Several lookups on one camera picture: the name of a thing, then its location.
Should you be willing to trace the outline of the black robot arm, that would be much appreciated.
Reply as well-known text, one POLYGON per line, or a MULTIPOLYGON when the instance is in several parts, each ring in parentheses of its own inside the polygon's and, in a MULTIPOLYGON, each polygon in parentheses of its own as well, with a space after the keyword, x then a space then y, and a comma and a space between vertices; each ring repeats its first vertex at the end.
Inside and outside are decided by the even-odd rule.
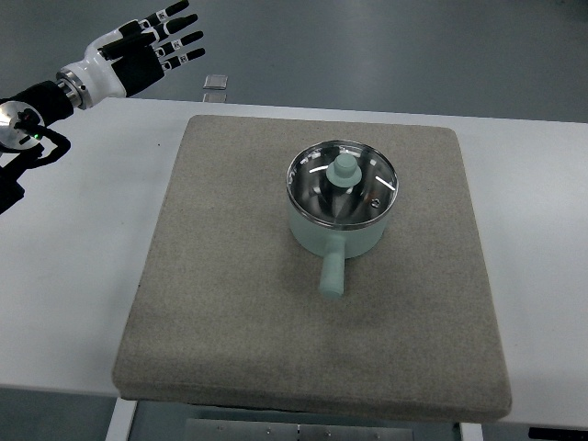
POLYGON ((1 211, 25 196, 18 179, 28 170, 53 164, 71 149, 71 142, 50 125, 72 116, 81 103, 68 83, 46 81, 1 100, 1 152, 14 158, 1 167, 1 211))

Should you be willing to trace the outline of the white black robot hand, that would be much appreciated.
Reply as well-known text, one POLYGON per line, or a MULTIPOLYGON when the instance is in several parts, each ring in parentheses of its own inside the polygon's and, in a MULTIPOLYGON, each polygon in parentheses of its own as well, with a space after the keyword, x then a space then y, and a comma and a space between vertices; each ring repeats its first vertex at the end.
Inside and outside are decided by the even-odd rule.
POLYGON ((135 96, 168 72, 202 57, 204 49, 187 48, 203 37, 202 31, 178 35, 198 20, 196 14, 180 15, 188 7, 188 1, 177 1, 92 41, 81 61, 57 73, 57 86, 73 107, 88 109, 107 97, 135 96))

